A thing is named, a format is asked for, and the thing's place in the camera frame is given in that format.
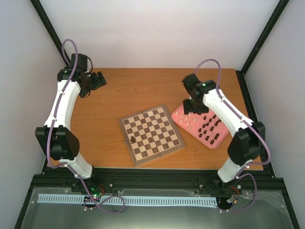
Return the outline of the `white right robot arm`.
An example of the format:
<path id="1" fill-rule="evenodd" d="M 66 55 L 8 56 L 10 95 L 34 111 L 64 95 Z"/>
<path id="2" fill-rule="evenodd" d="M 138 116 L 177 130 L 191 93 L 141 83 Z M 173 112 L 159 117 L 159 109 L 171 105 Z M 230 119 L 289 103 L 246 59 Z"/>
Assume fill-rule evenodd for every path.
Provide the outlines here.
<path id="1" fill-rule="evenodd" d="M 203 114 L 213 111 L 223 122 L 232 138 L 227 149 L 228 159 L 217 174 L 223 183 L 237 178 L 243 168 L 249 166 L 265 150 L 270 152 L 264 140 L 265 128 L 241 113 L 224 95 L 213 80 L 201 82 L 196 74 L 183 80 L 189 98 L 183 101 L 184 113 Z"/>

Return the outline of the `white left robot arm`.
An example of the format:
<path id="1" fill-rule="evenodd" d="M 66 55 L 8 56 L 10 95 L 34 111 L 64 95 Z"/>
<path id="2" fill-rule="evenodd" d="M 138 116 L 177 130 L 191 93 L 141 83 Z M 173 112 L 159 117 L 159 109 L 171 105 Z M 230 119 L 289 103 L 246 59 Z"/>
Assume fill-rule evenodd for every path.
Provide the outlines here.
<path id="1" fill-rule="evenodd" d="M 91 59 L 84 54 L 72 54 L 71 63 L 57 75 L 57 93 L 49 117 L 42 127 L 37 127 L 35 136 L 49 166 L 67 167 L 76 178 L 82 178 L 82 186 L 89 192 L 98 189 L 99 180 L 92 176 L 93 167 L 80 153 L 80 142 L 71 132 L 71 116 L 76 99 L 85 98 L 91 91 L 107 84 L 101 72 L 88 69 Z"/>

